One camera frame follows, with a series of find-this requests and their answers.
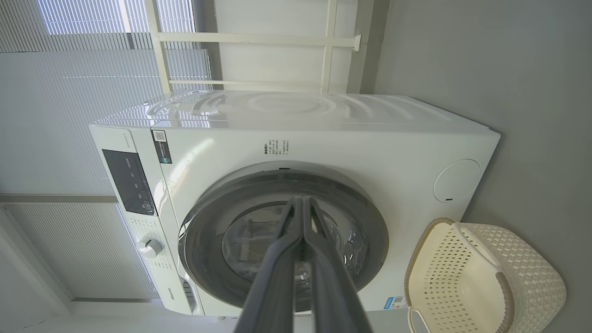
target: button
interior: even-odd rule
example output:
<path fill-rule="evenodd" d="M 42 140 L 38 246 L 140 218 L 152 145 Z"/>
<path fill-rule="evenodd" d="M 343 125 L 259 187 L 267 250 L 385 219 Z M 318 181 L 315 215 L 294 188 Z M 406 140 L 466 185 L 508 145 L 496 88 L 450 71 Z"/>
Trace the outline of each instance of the button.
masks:
<path fill-rule="evenodd" d="M 154 210 L 152 209 L 152 205 L 149 202 L 143 202 L 142 203 L 142 207 L 148 212 L 148 213 L 154 213 Z"/>

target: white washing machine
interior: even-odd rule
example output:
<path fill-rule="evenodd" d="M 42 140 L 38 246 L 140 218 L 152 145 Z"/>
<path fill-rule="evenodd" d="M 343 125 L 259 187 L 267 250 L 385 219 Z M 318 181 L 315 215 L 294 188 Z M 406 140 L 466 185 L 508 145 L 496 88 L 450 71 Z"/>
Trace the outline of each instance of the white washing machine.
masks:
<path fill-rule="evenodd" d="M 240 314 L 296 194 L 319 202 L 364 309 L 393 307 L 421 233 L 462 217 L 500 138 L 405 96 L 244 91 L 175 92 L 91 131 L 164 306 L 213 316 Z"/>

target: white laundry basket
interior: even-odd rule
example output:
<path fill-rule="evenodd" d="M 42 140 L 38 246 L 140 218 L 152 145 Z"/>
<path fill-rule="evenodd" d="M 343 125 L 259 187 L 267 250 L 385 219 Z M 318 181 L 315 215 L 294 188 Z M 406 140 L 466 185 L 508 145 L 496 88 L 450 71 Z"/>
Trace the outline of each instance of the white laundry basket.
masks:
<path fill-rule="evenodd" d="M 538 333 L 565 302 L 559 274 L 504 228 L 436 219 L 405 277 L 408 321 L 431 333 Z"/>

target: label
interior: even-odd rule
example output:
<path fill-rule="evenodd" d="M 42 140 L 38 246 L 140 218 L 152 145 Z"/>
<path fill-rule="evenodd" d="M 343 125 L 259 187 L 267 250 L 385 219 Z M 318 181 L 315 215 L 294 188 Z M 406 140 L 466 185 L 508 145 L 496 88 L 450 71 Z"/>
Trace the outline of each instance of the label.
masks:
<path fill-rule="evenodd" d="M 385 310 L 389 309 L 404 309 L 407 307 L 407 298 L 405 296 L 395 296 L 387 298 L 387 303 L 384 305 Z"/>
<path fill-rule="evenodd" d="M 268 140 L 263 145 L 264 155 L 287 155 L 290 151 L 290 140 Z"/>
<path fill-rule="evenodd" d="M 160 163 L 171 164 L 173 160 L 170 158 L 169 144 L 166 142 L 165 131 L 152 131 L 152 138 L 154 139 L 154 147 Z"/>

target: qr code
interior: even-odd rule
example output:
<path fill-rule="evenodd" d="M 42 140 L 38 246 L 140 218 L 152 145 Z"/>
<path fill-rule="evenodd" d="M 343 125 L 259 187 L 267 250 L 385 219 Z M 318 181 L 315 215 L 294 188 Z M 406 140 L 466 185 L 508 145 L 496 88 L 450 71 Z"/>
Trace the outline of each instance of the qr code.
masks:
<path fill-rule="evenodd" d="M 154 134 L 154 141 L 166 142 L 165 131 L 152 131 Z"/>

